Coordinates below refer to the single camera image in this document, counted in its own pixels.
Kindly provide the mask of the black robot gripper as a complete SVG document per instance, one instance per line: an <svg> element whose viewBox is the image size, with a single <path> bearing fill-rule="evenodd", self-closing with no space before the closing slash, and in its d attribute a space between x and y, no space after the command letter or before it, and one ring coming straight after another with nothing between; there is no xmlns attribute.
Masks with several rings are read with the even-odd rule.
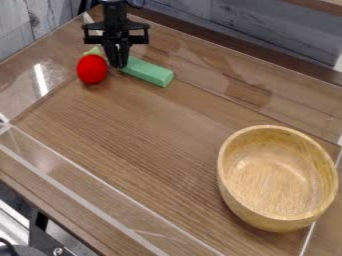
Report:
<svg viewBox="0 0 342 256"><path fill-rule="evenodd" d="M130 56L130 45L148 44L150 25L147 23L128 21L118 30L110 30L103 22L95 22L95 26L104 31L103 33L103 47L110 64L118 68L127 66ZM131 35L131 31L143 30L143 35Z"/></svg>

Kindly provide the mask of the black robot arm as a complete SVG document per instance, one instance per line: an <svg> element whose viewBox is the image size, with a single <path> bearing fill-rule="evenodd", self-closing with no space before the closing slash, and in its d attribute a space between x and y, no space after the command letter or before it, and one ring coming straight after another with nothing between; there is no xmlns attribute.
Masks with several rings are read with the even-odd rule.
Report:
<svg viewBox="0 0 342 256"><path fill-rule="evenodd" d="M115 68L127 66L132 45L150 43L150 25L128 19L127 5L126 0L103 0L103 20L82 27L84 43L103 46Z"/></svg>

